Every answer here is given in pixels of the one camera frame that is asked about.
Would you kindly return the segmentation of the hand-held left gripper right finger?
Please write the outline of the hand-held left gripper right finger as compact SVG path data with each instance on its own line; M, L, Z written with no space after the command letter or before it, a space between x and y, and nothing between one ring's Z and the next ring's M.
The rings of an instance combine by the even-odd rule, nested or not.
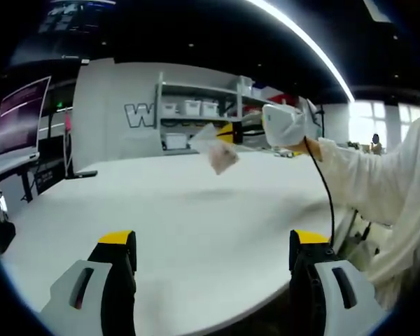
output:
M369 335L385 317L367 277L318 233L290 232L289 270L292 335Z

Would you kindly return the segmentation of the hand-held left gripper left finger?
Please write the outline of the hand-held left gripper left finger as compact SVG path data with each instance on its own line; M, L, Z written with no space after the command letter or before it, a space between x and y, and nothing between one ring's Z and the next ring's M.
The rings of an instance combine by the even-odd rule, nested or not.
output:
M104 235L50 287L40 320L52 335L135 335L136 271L135 232Z

